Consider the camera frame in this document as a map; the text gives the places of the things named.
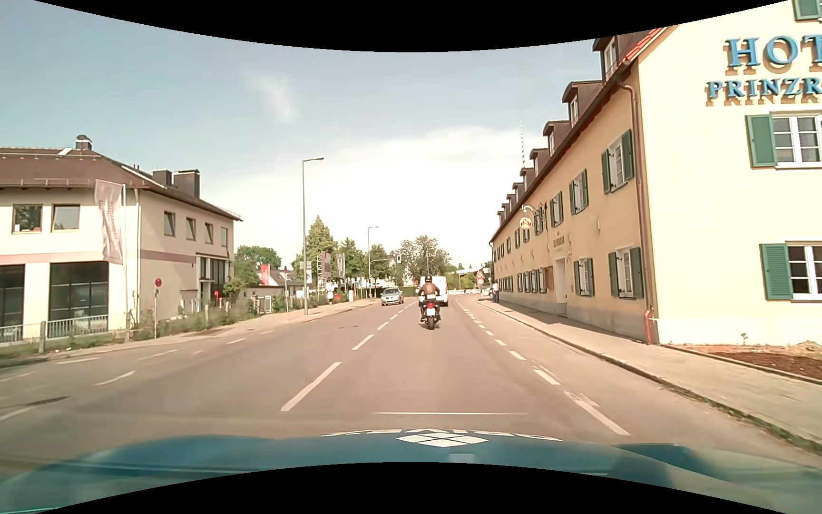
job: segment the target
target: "car hood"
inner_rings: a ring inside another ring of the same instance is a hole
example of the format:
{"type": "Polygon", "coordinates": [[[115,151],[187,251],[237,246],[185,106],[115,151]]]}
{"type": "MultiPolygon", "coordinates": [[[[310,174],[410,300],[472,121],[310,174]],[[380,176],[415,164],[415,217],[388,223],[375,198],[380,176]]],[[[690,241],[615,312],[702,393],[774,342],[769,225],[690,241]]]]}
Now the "car hood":
{"type": "Polygon", "coordinates": [[[461,429],[365,430],[284,439],[198,435],[146,441],[2,480],[0,513],[57,508],[228,474],[388,462],[512,465],[598,474],[780,512],[822,513],[822,471],[815,468],[682,445],[602,445],[461,429]]]}

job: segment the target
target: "silver car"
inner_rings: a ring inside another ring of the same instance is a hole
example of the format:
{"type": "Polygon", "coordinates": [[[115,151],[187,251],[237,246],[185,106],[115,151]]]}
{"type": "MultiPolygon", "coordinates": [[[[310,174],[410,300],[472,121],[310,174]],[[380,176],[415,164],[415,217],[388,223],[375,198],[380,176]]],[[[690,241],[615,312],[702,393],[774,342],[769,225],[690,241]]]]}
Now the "silver car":
{"type": "Polygon", "coordinates": [[[381,299],[383,306],[392,306],[395,304],[405,303],[405,296],[402,294],[402,290],[397,287],[389,287],[385,291],[382,291],[381,299]]]}

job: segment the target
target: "motorcycle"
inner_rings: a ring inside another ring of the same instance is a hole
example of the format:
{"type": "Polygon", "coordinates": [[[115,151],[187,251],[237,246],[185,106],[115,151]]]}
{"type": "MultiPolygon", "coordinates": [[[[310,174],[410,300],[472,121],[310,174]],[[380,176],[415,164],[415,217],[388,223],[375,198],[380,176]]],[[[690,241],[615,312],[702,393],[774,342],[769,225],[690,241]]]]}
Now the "motorcycle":
{"type": "Polygon", "coordinates": [[[427,321],[427,328],[433,330],[437,326],[437,296],[427,295],[426,302],[424,315],[427,321]]]}

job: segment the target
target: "cloud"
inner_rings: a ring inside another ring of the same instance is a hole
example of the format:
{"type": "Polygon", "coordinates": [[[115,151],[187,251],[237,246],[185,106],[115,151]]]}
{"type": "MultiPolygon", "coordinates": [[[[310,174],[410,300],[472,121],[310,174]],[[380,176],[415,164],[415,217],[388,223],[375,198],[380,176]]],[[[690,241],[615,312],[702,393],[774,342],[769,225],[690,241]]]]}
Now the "cloud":
{"type": "Polygon", "coordinates": [[[265,106],[280,122],[289,123],[296,119],[298,112],[287,77],[249,74],[247,83],[262,94],[265,106]]]}
{"type": "MultiPolygon", "coordinates": [[[[427,234],[455,262],[478,265],[490,258],[488,239],[497,209],[519,180],[518,123],[497,131],[480,126],[437,130],[417,137],[357,142],[306,165],[306,222],[322,217],[337,240],[350,237],[365,249],[386,250],[402,239],[427,234]],[[434,201],[420,208],[422,195],[434,201]]],[[[541,134],[527,134],[526,150],[541,148],[541,134]]],[[[212,184],[208,201],[241,213],[235,244],[275,248],[284,263],[301,251],[302,196],[299,159],[293,164],[225,170],[236,183],[212,184]]]]}

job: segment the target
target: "sky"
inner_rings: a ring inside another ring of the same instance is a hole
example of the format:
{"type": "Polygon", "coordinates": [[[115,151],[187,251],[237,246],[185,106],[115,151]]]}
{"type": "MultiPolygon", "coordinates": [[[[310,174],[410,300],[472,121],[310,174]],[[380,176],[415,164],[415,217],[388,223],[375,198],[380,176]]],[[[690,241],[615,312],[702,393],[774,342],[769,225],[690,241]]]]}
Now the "sky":
{"type": "Polygon", "coordinates": [[[301,251],[321,216],[357,246],[437,238],[490,259],[497,210],[572,80],[597,79],[590,41],[375,53],[223,40],[0,0],[0,146],[74,146],[142,170],[202,173],[202,198],[243,216],[235,244],[301,251]],[[439,207],[414,209],[432,191],[439,207]]]}

